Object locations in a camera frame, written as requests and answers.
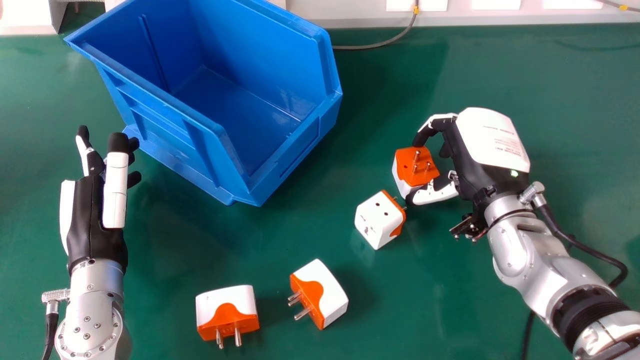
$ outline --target blue storage container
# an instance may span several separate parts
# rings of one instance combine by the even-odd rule
[[[130,0],[65,40],[124,132],[227,205],[262,205],[342,99],[327,32],[263,0]]]

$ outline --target black cable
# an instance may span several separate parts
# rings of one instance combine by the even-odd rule
[[[333,46],[333,50],[369,50],[369,49],[375,49],[377,47],[383,47],[386,45],[389,45],[393,42],[396,42],[398,40],[400,40],[403,36],[405,36],[409,30],[411,30],[411,28],[413,27],[413,24],[415,23],[415,18],[418,16],[418,13],[420,12],[420,0],[415,0],[415,6],[413,8],[413,17],[411,18],[411,21],[409,22],[409,25],[398,35],[385,40],[385,41],[381,41],[381,42],[376,42],[375,44],[369,44],[369,45],[335,45]]]
[[[634,8],[633,6],[614,3],[613,1],[610,1],[610,0],[597,0],[597,1],[600,1],[603,4],[611,5],[615,8],[619,8],[624,12],[640,12],[640,8]]]
[[[594,258],[602,260],[620,269],[620,274],[618,274],[618,276],[616,276],[616,278],[609,283],[609,287],[611,287],[612,289],[615,289],[627,278],[629,270],[627,266],[624,263],[622,263],[620,260],[612,258],[606,254],[603,254],[600,251],[597,251],[596,249],[576,240],[574,236],[567,235],[565,232],[560,230],[560,226],[556,222],[556,218],[553,212],[551,212],[551,208],[549,207],[548,204],[540,206],[538,210],[540,211],[540,214],[545,218],[546,223],[550,227],[552,234],[555,237],[565,240],[569,243],[569,245],[566,247],[567,251],[570,251],[571,248],[575,246],[578,249],[584,251],[585,253],[593,256]],[[533,320],[535,319],[535,317],[536,317],[536,313],[534,313],[533,311],[530,311],[529,317],[527,318],[527,324],[525,325],[524,338],[522,340],[522,352],[520,353],[521,360],[527,360],[527,353],[529,351],[529,342],[531,340],[531,330],[533,328]]]
[[[50,313],[45,315],[45,338],[44,338],[44,352],[42,353],[42,360],[49,360],[51,352],[53,351],[53,345],[56,341],[56,329],[58,328],[58,313]]]

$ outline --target robotic hand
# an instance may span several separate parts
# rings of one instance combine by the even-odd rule
[[[128,173],[140,143],[113,133],[103,161],[89,142],[86,126],[81,126],[76,145],[84,177],[62,182],[60,191],[60,236],[71,285],[42,294],[47,308],[42,359],[48,359],[55,346],[60,359],[126,360],[132,343],[124,325],[128,255],[122,228],[127,189],[141,180],[139,172]],[[64,301],[66,319],[58,327],[58,307]]]
[[[613,291],[626,277],[626,266],[560,230],[544,186],[529,184],[529,158],[511,119],[482,108],[433,115],[413,140],[416,153],[437,133],[444,137],[440,156],[451,158],[455,171],[411,188],[394,167],[406,203],[423,205],[456,195],[471,201],[473,212],[451,234],[474,241],[486,235],[498,278],[520,292],[574,359],[640,359],[640,313]],[[617,266],[620,276],[607,284],[572,258],[561,239]]]

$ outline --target green table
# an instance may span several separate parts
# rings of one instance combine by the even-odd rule
[[[84,10],[67,31],[95,16]],[[332,37],[368,43],[395,31]],[[401,237],[377,252],[353,227],[357,204],[395,191],[394,150],[430,114],[467,106],[512,117],[560,223],[626,262],[620,295],[640,307],[640,25],[422,28],[336,59],[338,124],[262,208],[225,207],[138,154],[144,180],[130,193],[125,232],[133,360],[516,359],[524,303],[496,278],[486,241],[447,232],[470,204],[410,209]],[[68,286],[58,197],[60,182],[81,173],[75,131],[88,125],[104,154],[123,124],[93,65],[62,36],[0,38],[0,119],[0,357],[37,359],[40,294]],[[606,279],[616,274],[577,256]],[[299,309],[286,304],[289,274],[314,258],[350,300],[325,331],[293,321]],[[194,297],[236,284],[254,286],[261,330],[220,351],[196,332]],[[539,320],[531,348],[530,359],[570,358]]]

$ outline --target orange and white plug adapter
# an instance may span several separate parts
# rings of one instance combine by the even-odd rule
[[[378,250],[402,232],[406,213],[387,191],[382,190],[356,208],[356,229]]]
[[[349,299],[322,261],[315,259],[289,276],[289,306],[299,302],[304,310],[294,316],[300,320],[309,314],[318,329],[329,326],[347,311]]]
[[[429,149],[424,146],[396,150],[391,173],[403,199],[413,190],[440,176]]]
[[[236,346],[241,346],[240,334],[260,329],[253,286],[232,286],[196,296],[196,322],[204,341],[216,340],[222,349],[224,338],[234,336]]]

